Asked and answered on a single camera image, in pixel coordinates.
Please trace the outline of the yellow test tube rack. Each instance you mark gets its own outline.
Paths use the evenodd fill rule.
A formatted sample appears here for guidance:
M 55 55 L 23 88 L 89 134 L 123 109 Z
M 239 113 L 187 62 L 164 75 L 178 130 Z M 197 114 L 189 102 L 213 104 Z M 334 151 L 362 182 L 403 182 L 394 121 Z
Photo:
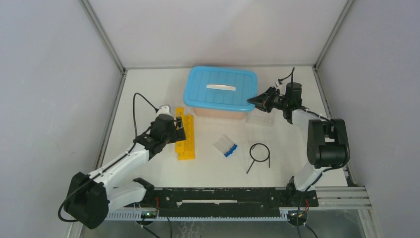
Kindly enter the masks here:
M 183 107 L 177 107 L 175 111 L 177 117 L 181 117 L 186 139 L 175 143 L 175 152 L 178 160 L 195 159 L 195 134 L 194 116 L 186 114 Z

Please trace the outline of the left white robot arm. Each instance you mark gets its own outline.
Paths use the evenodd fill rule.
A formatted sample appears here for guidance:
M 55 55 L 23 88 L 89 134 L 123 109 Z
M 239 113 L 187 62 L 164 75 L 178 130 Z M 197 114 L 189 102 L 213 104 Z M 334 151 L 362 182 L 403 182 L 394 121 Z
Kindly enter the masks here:
M 118 183 L 134 169 L 150 161 L 166 145 L 184 140 L 186 132 L 181 117 L 157 115 L 149 128 L 136 136 L 122 154 L 88 174 L 78 172 L 72 177 L 67 196 L 58 209 L 58 218 L 67 222 L 61 214 L 65 211 L 72 216 L 73 222 L 94 229 L 109 212 L 136 202 L 144 207 L 152 205 L 155 194 L 145 188 L 139 179 L 125 186 Z

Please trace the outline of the black wire ring stand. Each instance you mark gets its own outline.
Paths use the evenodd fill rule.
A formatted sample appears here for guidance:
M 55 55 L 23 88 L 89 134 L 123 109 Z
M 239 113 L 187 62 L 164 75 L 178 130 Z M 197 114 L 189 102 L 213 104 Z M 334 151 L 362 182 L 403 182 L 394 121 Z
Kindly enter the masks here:
M 271 168 L 271 151 L 267 145 L 254 143 L 249 148 L 249 156 L 251 162 L 246 170 L 246 174 L 249 174 L 255 164 L 266 164 L 269 169 Z

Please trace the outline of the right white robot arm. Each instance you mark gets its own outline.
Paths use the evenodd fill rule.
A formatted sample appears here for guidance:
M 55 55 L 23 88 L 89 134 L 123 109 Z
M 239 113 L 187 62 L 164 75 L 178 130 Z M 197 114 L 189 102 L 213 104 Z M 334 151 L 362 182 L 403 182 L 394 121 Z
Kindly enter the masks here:
M 281 110 L 288 123 L 307 134 L 308 161 L 291 178 L 294 188 L 286 192 L 290 205 L 300 206 L 306 200 L 305 192 L 313 190 L 323 175 L 341 169 L 349 162 L 351 153 L 345 121 L 328 119 L 304 107 L 300 83 L 287 83 L 284 94 L 275 87 L 269 87 L 264 93 L 247 101 L 266 113 Z

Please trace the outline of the blue plastic box lid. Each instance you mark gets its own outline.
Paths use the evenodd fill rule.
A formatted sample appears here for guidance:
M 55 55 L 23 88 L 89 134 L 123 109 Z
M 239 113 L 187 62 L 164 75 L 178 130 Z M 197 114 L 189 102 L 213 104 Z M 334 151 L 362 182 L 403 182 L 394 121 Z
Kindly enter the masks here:
M 258 77 L 249 70 L 196 66 L 190 70 L 183 101 L 192 108 L 248 113 L 258 92 Z

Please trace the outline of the blue-capped tube bundle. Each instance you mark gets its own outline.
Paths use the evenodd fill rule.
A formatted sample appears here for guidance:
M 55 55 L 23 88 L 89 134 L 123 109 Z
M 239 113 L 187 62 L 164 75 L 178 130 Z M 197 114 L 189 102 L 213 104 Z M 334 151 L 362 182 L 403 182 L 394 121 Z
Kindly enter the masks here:
M 226 158 L 238 148 L 237 143 L 225 134 L 213 146 Z

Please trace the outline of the pink plastic storage box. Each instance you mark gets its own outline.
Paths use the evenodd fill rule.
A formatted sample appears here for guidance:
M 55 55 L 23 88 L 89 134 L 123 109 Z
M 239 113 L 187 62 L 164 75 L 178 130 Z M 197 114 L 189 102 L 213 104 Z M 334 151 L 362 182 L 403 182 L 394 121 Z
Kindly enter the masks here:
M 218 119 L 238 119 L 245 118 L 247 112 L 233 112 L 206 108 L 193 108 L 194 113 L 200 117 L 218 118 Z

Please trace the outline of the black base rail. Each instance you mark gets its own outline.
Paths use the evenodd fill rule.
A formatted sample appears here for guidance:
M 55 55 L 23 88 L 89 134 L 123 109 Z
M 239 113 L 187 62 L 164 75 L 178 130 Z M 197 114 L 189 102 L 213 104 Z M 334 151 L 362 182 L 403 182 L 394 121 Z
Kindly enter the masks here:
M 316 191 L 286 187 L 146 187 L 146 195 L 133 208 L 151 208 L 170 218 L 274 218 L 285 208 L 306 212 L 319 206 Z

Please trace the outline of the clear plastic well plate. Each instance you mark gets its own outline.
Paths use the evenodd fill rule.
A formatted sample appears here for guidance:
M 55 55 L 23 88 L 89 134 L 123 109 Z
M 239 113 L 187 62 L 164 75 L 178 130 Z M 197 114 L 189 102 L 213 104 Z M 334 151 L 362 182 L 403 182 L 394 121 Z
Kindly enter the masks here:
M 249 112 L 246 117 L 246 123 L 256 124 L 261 126 L 273 126 L 274 114 L 269 114 L 257 109 Z

